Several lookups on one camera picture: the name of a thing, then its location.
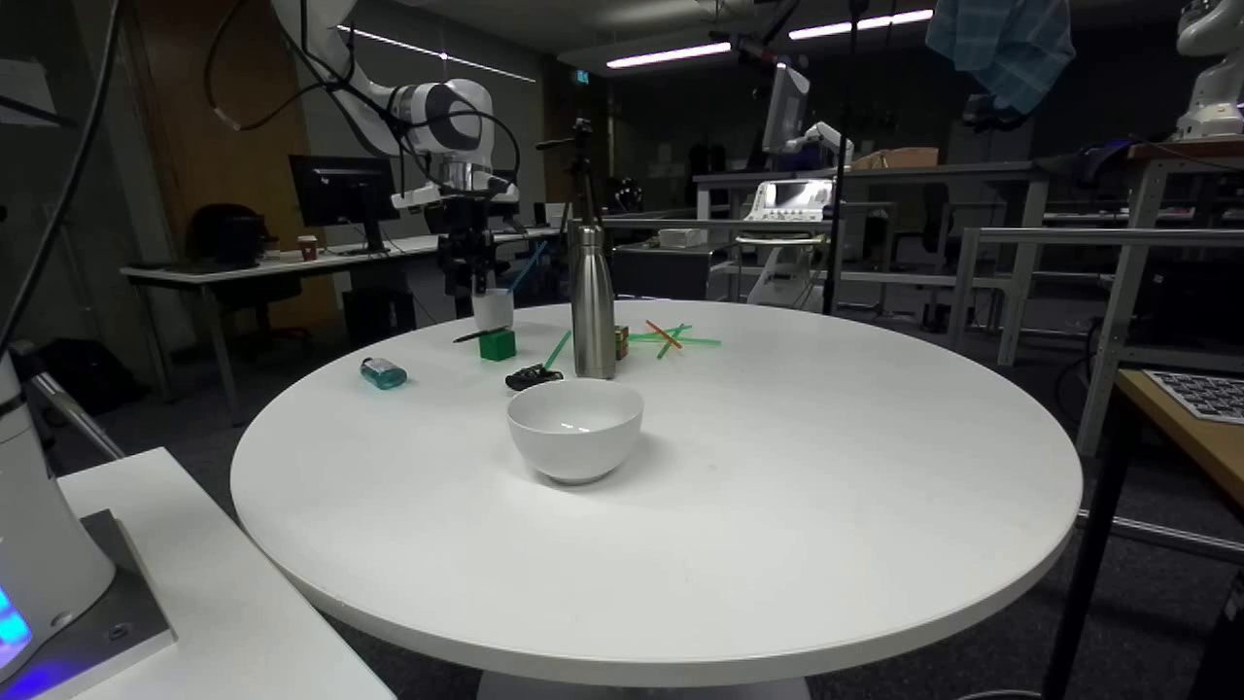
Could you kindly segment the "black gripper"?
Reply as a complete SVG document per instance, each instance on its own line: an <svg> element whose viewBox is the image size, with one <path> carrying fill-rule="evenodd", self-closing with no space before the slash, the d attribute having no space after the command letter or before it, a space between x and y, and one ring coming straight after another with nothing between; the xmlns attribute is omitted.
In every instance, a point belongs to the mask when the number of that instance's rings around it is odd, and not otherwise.
<svg viewBox="0 0 1244 700"><path fill-rule="evenodd" d="M492 286L492 237L484 232L488 219L488 199L484 195L455 195L435 205L435 232L439 232L439 254L455 264L447 271L447 291L455 304L455 317L468 317L468 277L462 269L473 271L473 291Z"/></svg>

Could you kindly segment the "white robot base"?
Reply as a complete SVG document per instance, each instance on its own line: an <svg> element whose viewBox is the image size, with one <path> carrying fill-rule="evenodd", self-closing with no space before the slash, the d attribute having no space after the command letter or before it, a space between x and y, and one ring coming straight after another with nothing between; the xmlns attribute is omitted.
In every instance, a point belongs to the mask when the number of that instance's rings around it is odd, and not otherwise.
<svg viewBox="0 0 1244 700"><path fill-rule="evenodd" d="M68 700L173 637L111 508L79 518L0 356L0 700Z"/></svg>

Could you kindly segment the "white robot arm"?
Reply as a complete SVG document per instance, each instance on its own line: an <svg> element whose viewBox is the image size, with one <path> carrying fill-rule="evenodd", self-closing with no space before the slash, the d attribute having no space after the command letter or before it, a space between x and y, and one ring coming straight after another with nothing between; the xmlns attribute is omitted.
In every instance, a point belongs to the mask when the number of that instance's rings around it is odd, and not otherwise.
<svg viewBox="0 0 1244 700"><path fill-rule="evenodd" d="M389 159L425 172L414 190L391 190L396 208L426 208L439 228L439 269L460 315L492 280L488 205L514 195L514 173L492 166L492 98L482 80L374 80L341 32L359 0L268 0L294 59L339 105L354 136Z"/></svg>

